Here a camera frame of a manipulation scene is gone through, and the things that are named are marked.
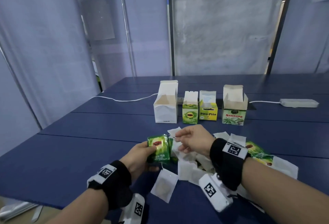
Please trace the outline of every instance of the table surface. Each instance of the table surface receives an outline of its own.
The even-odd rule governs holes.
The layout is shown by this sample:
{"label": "table surface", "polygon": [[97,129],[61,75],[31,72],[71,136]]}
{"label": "table surface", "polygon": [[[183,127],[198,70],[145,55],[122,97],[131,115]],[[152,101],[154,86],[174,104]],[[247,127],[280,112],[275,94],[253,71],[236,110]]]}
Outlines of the table surface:
{"label": "table surface", "polygon": [[[125,78],[105,90],[104,95],[131,100],[156,93],[160,80],[177,79],[179,97],[185,90],[217,90],[224,84],[243,84],[252,100],[311,98],[315,109],[285,108],[278,104],[254,103],[244,126],[200,121],[211,133],[227,131],[258,143],[267,151],[299,167],[298,179],[329,194],[329,76],[232,75]],[[155,96],[138,102],[120,103],[93,98],[56,121],[39,134],[0,157],[0,195],[59,209],[67,206],[86,188],[86,180],[101,166],[121,158],[147,136],[167,133],[178,126],[154,121]],[[216,213],[196,185],[178,181],[167,204],[150,190],[157,174],[147,173],[133,185],[146,197],[148,223],[271,223],[250,204],[235,200],[232,207]],[[119,212],[110,219],[116,220]]]}

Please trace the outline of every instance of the power outlet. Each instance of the power outlet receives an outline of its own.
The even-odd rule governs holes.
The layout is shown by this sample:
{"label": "power outlet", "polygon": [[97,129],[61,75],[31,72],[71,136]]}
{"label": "power outlet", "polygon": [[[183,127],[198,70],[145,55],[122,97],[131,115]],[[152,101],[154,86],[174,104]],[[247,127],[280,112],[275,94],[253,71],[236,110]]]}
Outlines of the power outlet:
{"label": "power outlet", "polygon": [[184,102],[184,98],[177,98],[177,105],[182,105]]}

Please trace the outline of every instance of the wrist strap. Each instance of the wrist strap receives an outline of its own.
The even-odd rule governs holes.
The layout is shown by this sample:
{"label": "wrist strap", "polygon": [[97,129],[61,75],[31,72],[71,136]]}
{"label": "wrist strap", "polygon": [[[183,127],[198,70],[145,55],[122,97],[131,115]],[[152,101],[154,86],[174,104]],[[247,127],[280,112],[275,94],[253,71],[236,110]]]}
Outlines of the wrist strap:
{"label": "wrist strap", "polygon": [[87,188],[104,191],[109,202],[109,210],[122,208],[130,203],[133,197],[130,185],[130,172],[119,160],[103,166],[87,181]]}
{"label": "wrist strap", "polygon": [[248,156],[246,148],[221,138],[216,139],[210,149],[210,159],[219,179],[233,191],[241,183],[243,164]]}

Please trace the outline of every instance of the hand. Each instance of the hand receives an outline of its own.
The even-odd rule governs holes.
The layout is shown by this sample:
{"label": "hand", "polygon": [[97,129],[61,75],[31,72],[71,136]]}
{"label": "hand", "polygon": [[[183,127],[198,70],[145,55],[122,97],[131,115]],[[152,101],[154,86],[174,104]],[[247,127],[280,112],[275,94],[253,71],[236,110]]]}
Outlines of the hand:
{"label": "hand", "polygon": [[120,161],[127,167],[131,180],[136,180],[144,171],[158,171],[158,167],[149,167],[146,159],[157,150],[156,146],[147,147],[147,141],[138,143]]}
{"label": "hand", "polygon": [[175,136],[176,142],[183,143],[178,147],[179,151],[184,153],[196,151],[208,158],[211,145],[216,139],[200,124],[185,127],[176,132]]}

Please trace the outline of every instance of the black strap band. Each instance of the black strap band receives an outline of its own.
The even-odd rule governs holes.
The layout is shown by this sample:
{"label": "black strap band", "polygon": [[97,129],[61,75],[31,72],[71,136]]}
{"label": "black strap band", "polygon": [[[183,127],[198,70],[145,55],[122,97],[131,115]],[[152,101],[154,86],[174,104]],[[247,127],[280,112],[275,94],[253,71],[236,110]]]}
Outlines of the black strap band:
{"label": "black strap band", "polygon": [[210,149],[210,159],[223,184],[230,190],[236,191],[242,180],[244,159],[223,152],[227,141],[218,138]]}
{"label": "black strap band", "polygon": [[102,189],[104,191],[109,202],[109,210],[125,207],[133,198],[133,193],[129,188],[131,185],[130,172],[119,160],[112,162],[111,165],[117,169],[103,184],[91,181],[88,186],[90,189]]}

